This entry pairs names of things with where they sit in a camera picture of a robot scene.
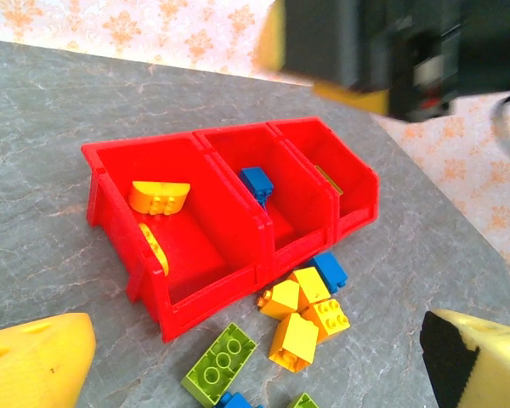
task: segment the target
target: plastic toy block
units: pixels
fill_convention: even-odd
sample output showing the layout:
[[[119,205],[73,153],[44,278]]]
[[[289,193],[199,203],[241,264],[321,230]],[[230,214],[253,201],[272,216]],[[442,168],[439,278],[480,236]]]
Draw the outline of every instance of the plastic toy block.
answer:
[[[257,301],[259,312],[274,319],[283,320],[289,314],[298,311],[299,295],[298,282],[284,280],[274,285],[269,291],[264,291],[263,296]]]
[[[329,176],[327,173],[325,173],[325,171],[320,167],[318,166],[317,164],[315,165],[315,168],[317,168],[317,171],[321,173],[321,175],[329,182],[331,183],[331,186],[334,187],[334,189],[338,192],[338,194],[341,196],[343,194],[343,191],[342,189],[340,188],[340,186],[338,186],[338,184],[336,184],[334,182],[334,180],[331,178],[331,176]]]
[[[349,328],[349,321],[337,300],[325,300],[310,304],[302,317],[319,327],[317,343],[322,343]]]
[[[0,330],[0,406],[74,408],[95,348],[84,313]]]
[[[327,300],[331,297],[325,282],[319,272],[313,266],[304,269],[297,269],[289,275],[289,280],[300,285],[298,298],[298,310],[303,312],[310,304]]]
[[[128,204],[141,214],[172,215],[181,211],[189,191],[188,183],[133,181]]]
[[[87,221],[107,235],[128,299],[144,304],[163,342],[377,218],[377,175],[317,117],[91,143],[82,153],[92,175]],[[254,167],[274,186],[265,208],[239,177]],[[180,204],[173,216],[151,215]],[[162,273],[140,224],[178,273]]]
[[[510,326],[436,309],[420,340],[439,406],[510,408]]]
[[[299,372],[314,361],[319,329],[298,313],[291,313],[278,325],[269,359],[291,372]]]
[[[257,344],[237,325],[229,326],[187,373],[181,385],[206,408],[214,407]]]
[[[145,225],[143,223],[139,224],[139,227],[142,230],[142,232],[144,233],[145,239],[150,244],[151,250],[155,254],[157,260],[159,261],[159,264],[161,264],[162,270],[164,271],[164,275],[168,276],[169,267],[168,267],[167,256],[165,255],[161,246],[159,245],[159,243],[153,236],[153,233],[151,232],[150,227],[148,227],[147,225]]]
[[[266,208],[266,201],[274,191],[274,185],[261,167],[243,168],[240,171],[240,180],[253,194],[261,207]]]
[[[308,261],[307,266],[313,266],[320,273],[321,279],[331,294],[346,286],[348,276],[332,252],[323,252]]]
[[[215,405],[215,408],[252,408],[251,405],[246,401],[242,394],[236,393],[224,393],[221,400]],[[262,405],[258,405],[255,408],[263,408]]]
[[[299,395],[287,408],[319,408],[313,399],[306,393]]]

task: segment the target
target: tabletop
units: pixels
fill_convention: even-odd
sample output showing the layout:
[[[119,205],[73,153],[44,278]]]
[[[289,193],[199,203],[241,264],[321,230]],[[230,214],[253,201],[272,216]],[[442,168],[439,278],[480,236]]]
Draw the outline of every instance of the tabletop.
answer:
[[[275,322],[257,294],[170,343],[101,229],[85,219],[82,144],[319,116],[380,176],[380,216],[332,248],[348,271],[337,300],[351,328],[292,374],[267,358]],[[79,406],[196,407],[179,384],[239,325],[258,349],[231,386],[281,408],[435,407],[419,331],[429,309],[510,325],[510,268],[367,115],[307,88],[0,42],[0,328],[89,313],[97,350]]]

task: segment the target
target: red storage bin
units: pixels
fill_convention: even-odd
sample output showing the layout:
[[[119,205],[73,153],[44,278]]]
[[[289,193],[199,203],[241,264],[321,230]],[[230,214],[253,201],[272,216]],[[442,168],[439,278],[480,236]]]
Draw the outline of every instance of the red storage bin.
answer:
[[[88,222],[108,235],[129,273],[128,297],[144,302],[165,342],[377,215],[376,174],[316,118],[85,144],[82,152],[92,169]],[[274,184],[267,211],[240,181],[244,167],[261,167]],[[191,189],[179,213],[142,215],[128,205],[135,180]],[[166,253],[168,275],[139,223]]]

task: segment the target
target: orange floral pattern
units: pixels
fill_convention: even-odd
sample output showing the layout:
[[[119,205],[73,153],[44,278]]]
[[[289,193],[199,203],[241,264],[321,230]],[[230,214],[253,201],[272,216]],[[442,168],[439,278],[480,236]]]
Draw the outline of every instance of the orange floral pattern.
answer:
[[[302,84],[256,66],[271,3],[0,0],[0,40]],[[489,121],[500,98],[465,98],[454,116],[420,124],[376,120],[510,263],[510,159]]]

